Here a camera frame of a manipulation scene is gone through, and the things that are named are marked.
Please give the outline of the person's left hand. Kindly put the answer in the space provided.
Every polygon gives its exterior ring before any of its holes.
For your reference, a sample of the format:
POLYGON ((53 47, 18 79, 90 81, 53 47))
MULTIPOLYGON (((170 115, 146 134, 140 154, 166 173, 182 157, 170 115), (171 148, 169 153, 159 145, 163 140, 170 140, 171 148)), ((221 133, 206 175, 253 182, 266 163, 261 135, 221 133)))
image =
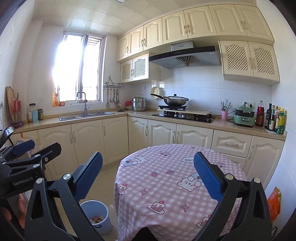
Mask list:
MULTIPOLYGON (((28 202, 22 194, 18 195, 16 205, 18 207, 18 221, 19 221, 20 226, 24 229, 25 222, 26 222, 28 202)), ((3 215, 7 221, 11 221, 12 216, 11 216, 10 212, 5 207, 1 207, 1 212, 3 213, 3 215)))

